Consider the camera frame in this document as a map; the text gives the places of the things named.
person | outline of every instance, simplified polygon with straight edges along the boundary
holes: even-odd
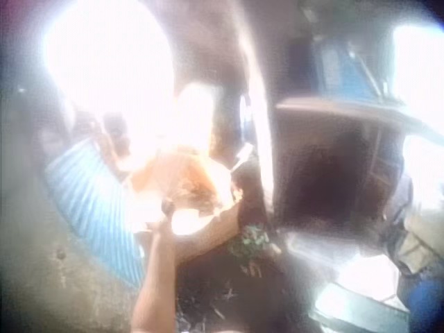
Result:
[[[170,203],[164,203],[163,206],[165,217],[150,223],[151,232],[136,235],[145,247],[145,253],[150,255],[146,277],[133,311],[132,333],[172,333],[175,328],[176,263],[171,229],[173,206]]]

hand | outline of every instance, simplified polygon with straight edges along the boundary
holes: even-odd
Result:
[[[173,230],[171,229],[171,217],[174,213],[174,205],[169,200],[162,201],[162,211],[164,216],[157,221],[145,223],[145,228],[135,233],[136,240],[145,249],[149,250],[154,238],[163,238],[168,242],[173,242]]]

forearm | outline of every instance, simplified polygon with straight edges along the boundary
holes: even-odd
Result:
[[[172,333],[175,318],[176,266],[173,235],[156,233],[144,285],[131,323],[133,332]]]

blue object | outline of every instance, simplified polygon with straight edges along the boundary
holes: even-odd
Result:
[[[444,281],[420,281],[407,301],[412,333],[437,332],[444,324]]]
[[[126,227],[126,193],[87,139],[58,157],[45,170],[59,211],[74,233],[112,272],[133,287],[144,276],[142,255]]]
[[[336,40],[322,40],[312,45],[318,93],[346,101],[379,103],[378,96],[361,65]]]

blue corrugated panel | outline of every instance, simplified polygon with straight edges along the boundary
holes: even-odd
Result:
[[[124,223],[126,193],[92,140],[78,143],[46,168],[52,197],[74,233],[112,272],[139,287],[142,258]]]

